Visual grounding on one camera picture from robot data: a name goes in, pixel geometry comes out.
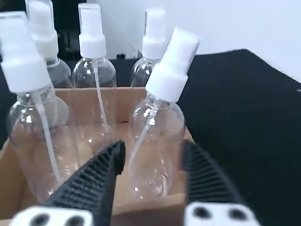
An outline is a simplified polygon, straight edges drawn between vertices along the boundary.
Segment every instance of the clear plastic bottle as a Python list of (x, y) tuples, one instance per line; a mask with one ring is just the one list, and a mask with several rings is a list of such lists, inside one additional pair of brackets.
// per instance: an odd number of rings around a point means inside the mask
[(26, 11), (32, 37), (44, 57), (54, 88), (72, 88), (69, 66), (57, 57), (58, 39), (51, 0), (26, 0)]
[(172, 187), (185, 131), (184, 115), (176, 102), (198, 46), (197, 36), (175, 29), (146, 84), (146, 99), (130, 117), (128, 175), (138, 199), (165, 196)]
[(145, 87), (151, 72), (156, 65), (160, 62), (159, 59), (140, 58), (133, 66), (131, 73), (131, 87)]
[(72, 88), (70, 67), (60, 58), (46, 59), (47, 71), (54, 88)]
[[(145, 87), (151, 72), (164, 53), (166, 47), (165, 15), (163, 8), (149, 8), (146, 10), (145, 35), (142, 40), (142, 58), (133, 66), (131, 73), (131, 87)], [(142, 100), (132, 95), (135, 106)]]
[(71, 83), (77, 88), (95, 88), (95, 104), (86, 109), (86, 123), (80, 124), (80, 149), (93, 154), (112, 143), (115, 129), (116, 70), (105, 58), (106, 44), (102, 31), (99, 4), (79, 4), (79, 46), (82, 59), (73, 70)]
[(0, 13), (0, 41), (1, 67), (17, 94), (8, 135), (32, 194), (43, 203), (79, 166), (71, 112), (55, 96), (24, 12)]

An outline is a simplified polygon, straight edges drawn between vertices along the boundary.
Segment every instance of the white wall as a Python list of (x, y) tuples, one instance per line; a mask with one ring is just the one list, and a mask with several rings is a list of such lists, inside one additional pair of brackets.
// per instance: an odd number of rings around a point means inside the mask
[(166, 9), (166, 36), (175, 26), (202, 37), (198, 54), (246, 48), (301, 82), (299, 0), (100, 0), (109, 57), (141, 49), (147, 7)]

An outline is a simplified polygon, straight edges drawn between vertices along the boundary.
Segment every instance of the brown cardboard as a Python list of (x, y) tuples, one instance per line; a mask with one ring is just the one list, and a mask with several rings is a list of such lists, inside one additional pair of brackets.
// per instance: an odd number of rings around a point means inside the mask
[[(56, 94), (69, 105), (73, 114), (75, 114), (76, 120), (80, 123), (85, 123), (87, 120), (85, 109), (98, 102), (94, 89), (76, 89), (72, 91), (57, 89)], [(127, 144), (127, 121), (133, 109), (132, 96), (144, 97), (145, 90), (144, 88), (132, 90), (130, 88), (117, 88), (116, 96), (113, 97), (111, 94), (112, 90), (110, 89), (102, 90), (103, 99), (110, 101), (112, 98), (116, 98), (117, 100), (116, 139), (121, 138)], [(184, 138), (192, 140), (188, 130), (186, 130)], [(84, 152), (85, 150), (81, 150), (80, 154), (84, 155)], [(173, 225), (180, 225), (185, 197), (184, 180), (185, 174), (178, 170), (175, 174), (174, 185), (167, 197), (138, 201), (130, 195), (124, 195), (125, 192), (127, 194), (131, 192), (127, 186), (126, 163), (122, 175), (118, 176), (116, 181), (111, 225), (127, 226), (141, 225), (142, 223), (143, 225), (150, 225), (153, 222), (158, 222), (161, 225), (167, 223), (167, 221)], [(16, 212), (36, 203), (19, 167), (9, 139), (5, 142), (0, 153), (0, 181), (0, 219), (11, 218)], [(7, 222), (0, 221), (1, 225), (7, 225)]]

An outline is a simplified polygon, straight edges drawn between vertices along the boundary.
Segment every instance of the black fabric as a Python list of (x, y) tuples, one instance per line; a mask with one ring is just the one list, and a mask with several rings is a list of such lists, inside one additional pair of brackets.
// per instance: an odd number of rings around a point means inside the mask
[[(135, 60), (113, 61), (128, 86)], [(196, 56), (179, 101), (193, 138), (235, 183), (264, 226), (298, 222), (301, 84), (247, 50)], [(15, 96), (0, 75), (0, 139)]]

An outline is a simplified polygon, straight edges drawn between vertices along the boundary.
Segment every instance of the white spray nozzle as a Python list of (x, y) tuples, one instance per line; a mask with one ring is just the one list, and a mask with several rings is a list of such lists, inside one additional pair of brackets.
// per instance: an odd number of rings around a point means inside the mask
[(150, 8), (146, 10), (146, 37), (155, 40), (165, 39), (165, 14), (163, 8)]
[(150, 75), (146, 90), (160, 100), (178, 102), (198, 46), (198, 36), (175, 28), (161, 62)]
[(198, 46), (198, 36), (176, 27), (161, 63), (178, 73), (187, 74)]
[(165, 15), (163, 8), (146, 10), (145, 35), (142, 40), (142, 55), (148, 59), (161, 59), (164, 53)]
[(26, 12), (32, 37), (44, 58), (54, 58), (58, 53), (57, 33), (51, 0), (26, 0)]
[(79, 46), (82, 57), (96, 59), (106, 55), (100, 4), (79, 4)]
[(1, 67), (12, 93), (30, 92), (51, 84), (25, 12), (0, 13), (0, 41)]

